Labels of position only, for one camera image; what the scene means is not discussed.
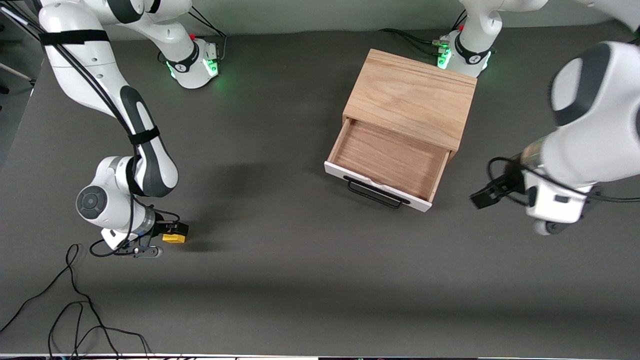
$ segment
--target wooden cabinet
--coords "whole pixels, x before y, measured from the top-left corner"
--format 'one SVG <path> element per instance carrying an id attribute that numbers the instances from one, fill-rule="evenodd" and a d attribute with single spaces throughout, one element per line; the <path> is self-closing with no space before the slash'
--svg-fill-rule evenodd
<path id="1" fill-rule="evenodd" d="M 372 200 L 427 211 L 475 89 L 470 76 L 371 49 L 324 169 Z"/>

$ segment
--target green light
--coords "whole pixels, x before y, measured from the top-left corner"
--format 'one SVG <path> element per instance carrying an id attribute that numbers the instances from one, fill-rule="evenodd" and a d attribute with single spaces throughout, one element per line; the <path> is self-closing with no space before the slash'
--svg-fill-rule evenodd
<path id="1" fill-rule="evenodd" d="M 214 60 L 202 59 L 202 63 L 211 77 L 218 75 L 218 64 Z"/>
<path id="2" fill-rule="evenodd" d="M 446 69 L 449 64 L 449 59 L 451 59 L 451 50 L 447 49 L 444 54 L 440 54 L 440 59 L 438 60 L 438 67 L 441 69 Z"/>
<path id="3" fill-rule="evenodd" d="M 171 65 L 169 65 L 169 62 L 166 61 L 166 66 L 169 68 L 169 71 L 171 72 L 171 77 L 175 79 L 175 74 L 173 73 L 173 69 L 171 68 Z"/>
<path id="4" fill-rule="evenodd" d="M 489 57 L 491 57 L 491 51 L 486 55 L 486 60 L 484 61 L 484 65 L 482 65 L 482 69 L 486 69 L 487 64 L 489 63 Z"/>

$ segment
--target drawer handle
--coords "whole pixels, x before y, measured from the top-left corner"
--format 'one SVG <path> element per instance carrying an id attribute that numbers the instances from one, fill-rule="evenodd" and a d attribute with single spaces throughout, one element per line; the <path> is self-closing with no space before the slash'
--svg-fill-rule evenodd
<path id="1" fill-rule="evenodd" d="M 400 206 L 402 204 L 411 204 L 411 202 L 409 200 L 407 200 L 407 199 L 403 199 L 400 196 L 397 196 L 397 195 L 392 194 L 390 192 L 386 192 L 385 190 L 380 190 L 380 189 L 376 188 L 375 186 L 371 186 L 371 185 L 369 185 L 369 184 L 367 184 L 367 183 L 365 183 L 363 181 L 354 179 L 354 178 L 352 178 L 350 176 L 346 176 L 345 175 L 343 178 L 346 181 L 348 181 L 347 188 L 349 189 L 349 191 L 351 191 L 353 193 L 356 193 L 356 194 L 358 194 L 360 196 L 366 197 L 369 200 L 373 200 L 373 201 L 377 202 L 378 204 L 382 204 L 384 206 L 388 206 L 388 207 L 390 207 L 392 209 L 398 209 L 398 208 L 400 208 Z M 354 188 L 352 184 L 356 184 L 356 185 L 361 186 L 362 188 L 370 190 L 370 191 L 372 191 L 374 193 L 378 193 L 378 194 L 380 194 L 380 195 L 382 195 L 384 197 L 388 197 L 389 199 L 397 201 L 397 203 L 396 202 L 387 202 L 387 201 L 384 201 L 383 199 L 379 199 L 379 198 L 377 198 L 375 196 L 371 196 L 368 193 L 361 192 L 360 190 Z"/>

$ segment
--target round joint cover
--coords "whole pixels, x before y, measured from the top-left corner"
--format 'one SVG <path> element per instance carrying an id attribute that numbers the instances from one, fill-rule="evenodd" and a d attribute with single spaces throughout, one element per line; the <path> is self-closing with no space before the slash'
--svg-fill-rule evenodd
<path id="1" fill-rule="evenodd" d="M 88 220 L 97 218 L 106 206 L 107 193 L 99 186 L 85 188 L 76 199 L 78 212 Z"/>

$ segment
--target wooden box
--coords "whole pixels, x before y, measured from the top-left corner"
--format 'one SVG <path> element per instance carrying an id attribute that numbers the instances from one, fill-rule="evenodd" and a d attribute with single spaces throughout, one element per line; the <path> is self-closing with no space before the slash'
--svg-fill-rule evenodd
<path id="1" fill-rule="evenodd" d="M 427 211 L 475 89 L 470 76 L 371 49 L 324 169 L 352 192 Z"/>

